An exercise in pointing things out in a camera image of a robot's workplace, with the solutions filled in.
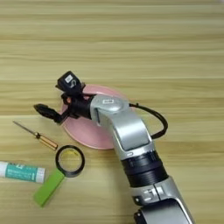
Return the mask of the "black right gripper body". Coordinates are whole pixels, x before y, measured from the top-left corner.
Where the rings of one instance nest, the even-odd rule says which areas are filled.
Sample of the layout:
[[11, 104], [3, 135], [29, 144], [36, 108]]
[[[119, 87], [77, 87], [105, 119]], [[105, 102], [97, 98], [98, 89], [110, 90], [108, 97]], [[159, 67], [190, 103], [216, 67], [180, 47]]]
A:
[[85, 94], [84, 87], [61, 87], [60, 90], [63, 92], [61, 99], [66, 105], [66, 110], [60, 115], [59, 124], [62, 124], [68, 117], [91, 119], [90, 104], [95, 97], [94, 94]]

